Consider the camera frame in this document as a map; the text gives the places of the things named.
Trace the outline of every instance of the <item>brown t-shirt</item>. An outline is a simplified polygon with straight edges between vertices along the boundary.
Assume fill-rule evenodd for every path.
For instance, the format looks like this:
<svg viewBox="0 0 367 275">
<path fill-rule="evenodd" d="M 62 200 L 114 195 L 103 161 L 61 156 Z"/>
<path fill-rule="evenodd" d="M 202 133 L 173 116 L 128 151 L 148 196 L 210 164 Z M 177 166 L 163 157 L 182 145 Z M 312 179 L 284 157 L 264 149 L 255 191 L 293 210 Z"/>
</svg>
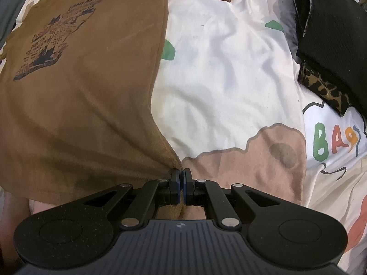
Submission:
<svg viewBox="0 0 367 275">
<path fill-rule="evenodd" d="M 181 168 L 150 112 L 167 15 L 167 0 L 32 7 L 4 49 L 0 186 L 58 205 Z"/>
</svg>

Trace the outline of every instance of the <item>brown oval spot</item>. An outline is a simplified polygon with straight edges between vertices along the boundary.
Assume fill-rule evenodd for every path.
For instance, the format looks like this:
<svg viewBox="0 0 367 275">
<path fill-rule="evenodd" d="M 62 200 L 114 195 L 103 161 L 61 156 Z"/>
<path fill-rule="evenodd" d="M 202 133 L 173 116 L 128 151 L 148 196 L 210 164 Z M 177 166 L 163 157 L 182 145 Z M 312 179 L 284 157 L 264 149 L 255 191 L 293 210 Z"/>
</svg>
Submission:
<svg viewBox="0 0 367 275">
<path fill-rule="evenodd" d="M 284 143 L 272 144 L 269 151 L 287 169 L 292 168 L 297 163 L 297 154 L 290 145 Z"/>
</svg>

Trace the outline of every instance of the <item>dark gray fabric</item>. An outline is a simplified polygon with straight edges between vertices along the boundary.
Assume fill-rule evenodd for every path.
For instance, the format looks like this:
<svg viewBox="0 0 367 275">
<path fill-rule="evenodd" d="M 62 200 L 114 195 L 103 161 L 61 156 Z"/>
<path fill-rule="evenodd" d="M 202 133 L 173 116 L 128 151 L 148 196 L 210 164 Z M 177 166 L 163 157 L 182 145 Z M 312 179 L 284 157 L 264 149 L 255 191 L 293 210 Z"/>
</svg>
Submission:
<svg viewBox="0 0 367 275">
<path fill-rule="evenodd" d="M 25 0 L 0 0 L 0 49 L 14 28 Z"/>
</svg>

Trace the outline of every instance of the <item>metal screw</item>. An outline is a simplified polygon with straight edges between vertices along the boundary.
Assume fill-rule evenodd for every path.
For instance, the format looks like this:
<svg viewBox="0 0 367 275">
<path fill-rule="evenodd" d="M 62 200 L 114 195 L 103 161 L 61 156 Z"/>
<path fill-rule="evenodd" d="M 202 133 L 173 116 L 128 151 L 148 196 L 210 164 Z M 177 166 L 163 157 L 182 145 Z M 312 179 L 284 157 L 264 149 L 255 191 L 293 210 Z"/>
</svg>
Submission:
<svg viewBox="0 0 367 275">
<path fill-rule="evenodd" d="M 232 217 L 224 218 L 221 222 L 226 227 L 236 227 L 240 224 L 240 221 L 238 219 Z"/>
<path fill-rule="evenodd" d="M 126 227 L 133 227 L 139 224 L 139 220 L 137 220 L 136 218 L 128 217 L 121 220 L 121 224 Z"/>
</svg>

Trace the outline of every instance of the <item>leopard print trim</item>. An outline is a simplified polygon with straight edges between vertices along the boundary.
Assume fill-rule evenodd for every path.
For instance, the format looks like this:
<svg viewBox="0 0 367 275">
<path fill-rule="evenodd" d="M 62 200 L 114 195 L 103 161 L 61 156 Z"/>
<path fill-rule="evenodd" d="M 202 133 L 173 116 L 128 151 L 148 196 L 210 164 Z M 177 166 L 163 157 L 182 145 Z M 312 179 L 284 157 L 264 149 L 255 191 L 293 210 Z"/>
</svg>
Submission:
<svg viewBox="0 0 367 275">
<path fill-rule="evenodd" d="M 339 116 L 344 116 L 348 107 L 352 106 L 348 94 L 341 92 L 335 85 L 323 79 L 320 73 L 304 61 L 301 63 L 298 82 L 325 100 Z"/>
</svg>

